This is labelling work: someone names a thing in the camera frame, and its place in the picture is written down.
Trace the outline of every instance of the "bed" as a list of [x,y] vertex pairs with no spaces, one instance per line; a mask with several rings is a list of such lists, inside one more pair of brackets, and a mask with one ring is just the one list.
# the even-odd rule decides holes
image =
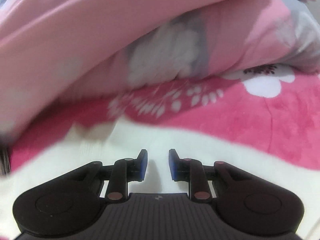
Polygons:
[[18,235],[11,206],[25,190],[90,161],[135,157],[142,148],[149,152],[146,181],[131,183],[130,192],[187,192],[168,172],[175,148],[181,157],[206,165],[223,160],[293,191],[305,205],[297,234],[319,240],[319,94],[320,75],[265,64],[54,104],[9,149],[0,235]]

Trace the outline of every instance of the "white sheet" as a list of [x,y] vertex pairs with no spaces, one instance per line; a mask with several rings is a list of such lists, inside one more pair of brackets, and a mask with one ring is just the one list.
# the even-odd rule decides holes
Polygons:
[[19,234],[11,209],[24,191],[91,161],[111,165],[121,158],[136,158],[143,148],[148,150],[149,158],[145,181],[131,182],[129,192],[188,191],[187,183],[171,180],[168,166],[171,148],[177,150],[180,158],[198,159],[205,165],[223,160],[296,193],[305,206],[297,233],[304,239],[319,240],[316,225],[320,221],[320,171],[296,167],[204,134],[142,126],[125,119],[120,119],[114,127],[101,124],[85,130],[74,126],[64,141],[46,149],[11,176],[0,179],[0,235],[14,239]]

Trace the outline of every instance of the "pink bedsheet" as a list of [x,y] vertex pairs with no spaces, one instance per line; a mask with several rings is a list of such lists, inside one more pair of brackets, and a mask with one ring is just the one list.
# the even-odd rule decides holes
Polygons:
[[92,126],[125,114],[137,122],[199,131],[320,169],[319,94],[320,76],[273,65],[55,106],[15,144],[11,165],[17,169],[63,138],[75,122]]

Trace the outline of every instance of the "pink blanket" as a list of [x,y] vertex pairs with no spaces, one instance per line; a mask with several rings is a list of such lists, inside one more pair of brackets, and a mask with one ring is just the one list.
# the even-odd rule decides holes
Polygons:
[[226,0],[172,19],[68,87],[64,101],[270,63],[320,69],[320,26],[298,0]]
[[173,17],[218,1],[15,0],[2,8],[1,139],[12,140],[116,51]]

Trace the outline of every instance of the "ribbed black surface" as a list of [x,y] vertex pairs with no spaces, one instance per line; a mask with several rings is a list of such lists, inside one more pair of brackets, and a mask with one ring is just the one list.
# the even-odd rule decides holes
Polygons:
[[[40,238],[23,234],[18,240]],[[239,232],[207,204],[193,203],[186,194],[132,194],[122,204],[107,206],[91,227],[60,240],[301,240],[290,233],[263,238]]]

